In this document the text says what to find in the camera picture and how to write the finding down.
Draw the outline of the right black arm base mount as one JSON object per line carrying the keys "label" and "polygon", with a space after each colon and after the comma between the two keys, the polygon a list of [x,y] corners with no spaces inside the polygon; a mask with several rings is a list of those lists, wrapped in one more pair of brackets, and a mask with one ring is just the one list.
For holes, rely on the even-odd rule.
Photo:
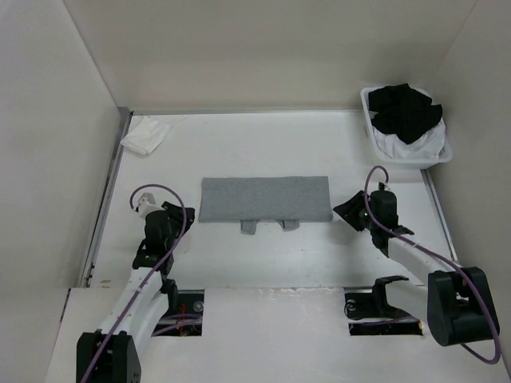
{"label": "right black arm base mount", "polygon": [[399,275],[377,278],[370,289],[344,290],[343,311],[350,336],[422,336],[421,322],[387,301],[386,287],[396,287],[398,282],[409,279]]}

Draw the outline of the black tank top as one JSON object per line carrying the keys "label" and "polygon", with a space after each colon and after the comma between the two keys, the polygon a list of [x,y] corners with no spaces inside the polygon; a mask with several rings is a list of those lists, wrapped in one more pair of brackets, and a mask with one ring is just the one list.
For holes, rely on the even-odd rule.
{"label": "black tank top", "polygon": [[443,114],[427,95],[408,84],[390,85],[368,93],[368,109],[374,112],[372,125],[386,135],[396,135],[412,144],[437,126]]}

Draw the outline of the white tank top in basket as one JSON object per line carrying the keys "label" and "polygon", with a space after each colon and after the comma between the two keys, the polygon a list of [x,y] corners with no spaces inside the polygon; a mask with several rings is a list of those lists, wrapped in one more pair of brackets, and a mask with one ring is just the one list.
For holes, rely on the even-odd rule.
{"label": "white tank top in basket", "polygon": [[438,159],[446,142],[446,126],[443,120],[428,130],[412,144],[401,141],[396,134],[386,135],[373,128],[378,148],[395,160]]}

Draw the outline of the folded white tank top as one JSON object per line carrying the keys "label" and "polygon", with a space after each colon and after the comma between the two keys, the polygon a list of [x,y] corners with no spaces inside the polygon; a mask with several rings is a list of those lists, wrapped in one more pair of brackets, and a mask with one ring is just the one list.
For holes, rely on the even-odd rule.
{"label": "folded white tank top", "polygon": [[188,116],[173,116],[170,120],[162,116],[143,116],[121,139],[120,145],[134,155],[150,156],[186,119]]}

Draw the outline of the grey tank top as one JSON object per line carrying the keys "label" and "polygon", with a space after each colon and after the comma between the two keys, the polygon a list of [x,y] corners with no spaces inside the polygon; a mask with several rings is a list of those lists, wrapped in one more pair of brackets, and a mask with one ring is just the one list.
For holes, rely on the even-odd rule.
{"label": "grey tank top", "polygon": [[259,222],[277,222],[283,231],[305,223],[333,219],[326,176],[204,178],[201,184],[201,223],[240,223],[254,235]]}

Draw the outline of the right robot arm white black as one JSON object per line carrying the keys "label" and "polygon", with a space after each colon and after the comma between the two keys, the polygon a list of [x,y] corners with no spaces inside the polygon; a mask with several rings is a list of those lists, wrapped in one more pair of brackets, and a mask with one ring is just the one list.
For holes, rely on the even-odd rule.
{"label": "right robot arm white black", "polygon": [[500,325],[484,271],[421,251],[414,233],[398,221],[393,192],[359,191],[333,210],[356,231],[369,231],[378,250],[420,281],[415,285],[402,275],[377,278],[369,293],[347,294],[348,318],[412,316],[428,325],[441,346],[498,337]]}

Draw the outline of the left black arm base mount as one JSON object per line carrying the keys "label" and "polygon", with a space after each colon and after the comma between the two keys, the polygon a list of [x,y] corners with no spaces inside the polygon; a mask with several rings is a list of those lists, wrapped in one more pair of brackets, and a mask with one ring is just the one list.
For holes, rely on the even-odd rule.
{"label": "left black arm base mount", "polygon": [[162,288],[168,310],[156,324],[153,337],[198,337],[202,335],[204,290],[180,290],[168,279]]}

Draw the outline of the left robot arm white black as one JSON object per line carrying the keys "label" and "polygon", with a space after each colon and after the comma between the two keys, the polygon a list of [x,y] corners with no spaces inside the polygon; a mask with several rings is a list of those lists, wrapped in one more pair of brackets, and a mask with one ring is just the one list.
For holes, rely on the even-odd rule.
{"label": "left robot arm white black", "polygon": [[136,212],[145,221],[129,280],[117,303],[93,332],[77,341],[77,382],[139,382],[140,354],[161,318],[179,309],[179,290],[168,277],[173,250],[195,221],[195,209],[164,202],[149,193]]}

